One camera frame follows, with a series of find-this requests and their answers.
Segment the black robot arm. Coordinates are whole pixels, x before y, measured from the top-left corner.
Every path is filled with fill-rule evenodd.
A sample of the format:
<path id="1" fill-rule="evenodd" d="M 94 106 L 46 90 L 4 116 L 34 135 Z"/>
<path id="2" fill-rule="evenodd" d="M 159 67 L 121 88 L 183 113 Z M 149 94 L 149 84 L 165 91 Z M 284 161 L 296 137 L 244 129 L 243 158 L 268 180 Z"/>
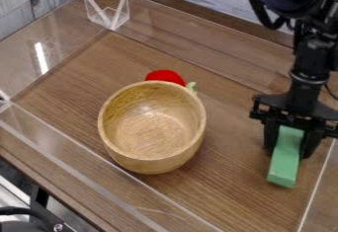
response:
<path id="1" fill-rule="evenodd" d="M 264 125 L 264 146 L 276 150 L 285 126 L 301 132 L 296 155 L 308 158 L 323 138 L 338 137 L 338 110 L 319 101 L 330 74 L 338 72 L 338 0 L 249 0 L 263 26 L 292 30 L 289 86 L 279 95 L 257 95 L 249 117 Z"/>

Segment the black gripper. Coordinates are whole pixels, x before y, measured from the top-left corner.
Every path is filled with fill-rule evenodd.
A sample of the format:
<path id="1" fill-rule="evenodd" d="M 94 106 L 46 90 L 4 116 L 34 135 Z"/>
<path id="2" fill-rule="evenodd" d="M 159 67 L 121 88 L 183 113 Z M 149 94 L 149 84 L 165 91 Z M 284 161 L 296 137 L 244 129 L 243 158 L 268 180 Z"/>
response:
<path id="1" fill-rule="evenodd" d="M 264 122 L 264 148 L 273 152 L 280 124 L 308 130 L 300 143 L 300 158 L 307 159 L 324 137 L 338 137 L 338 111 L 319 101 L 314 107 L 293 107 L 287 103 L 287 94 L 256 95 L 249 118 Z"/>

